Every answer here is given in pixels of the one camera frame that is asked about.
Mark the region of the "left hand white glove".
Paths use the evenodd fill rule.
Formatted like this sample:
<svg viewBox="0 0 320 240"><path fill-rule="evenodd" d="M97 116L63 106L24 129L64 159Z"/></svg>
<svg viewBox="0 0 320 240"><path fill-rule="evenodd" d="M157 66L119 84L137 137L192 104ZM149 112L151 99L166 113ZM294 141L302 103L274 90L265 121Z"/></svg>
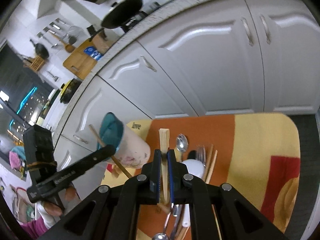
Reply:
<svg viewBox="0 0 320 240"><path fill-rule="evenodd" d="M38 202L37 204L38 212L47 229L54 226L60 220L60 217L67 215L81 202L81 199L73 185L60 191L58 195L62 201L63 209L58 207L56 204L47 201Z"/></svg>

